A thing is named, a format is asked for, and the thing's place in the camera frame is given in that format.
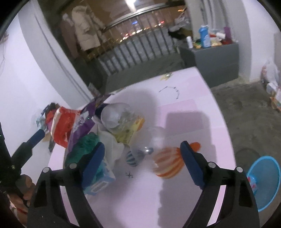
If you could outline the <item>person's left hand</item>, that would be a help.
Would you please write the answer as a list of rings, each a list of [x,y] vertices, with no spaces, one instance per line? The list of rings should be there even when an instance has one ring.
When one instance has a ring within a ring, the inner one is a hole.
[[[16,218],[21,222],[21,224],[27,224],[28,218],[28,207],[35,190],[35,184],[28,175],[21,175],[19,180],[19,189],[23,194],[22,198],[19,197],[16,193],[8,193],[8,199],[14,207],[14,214]]]

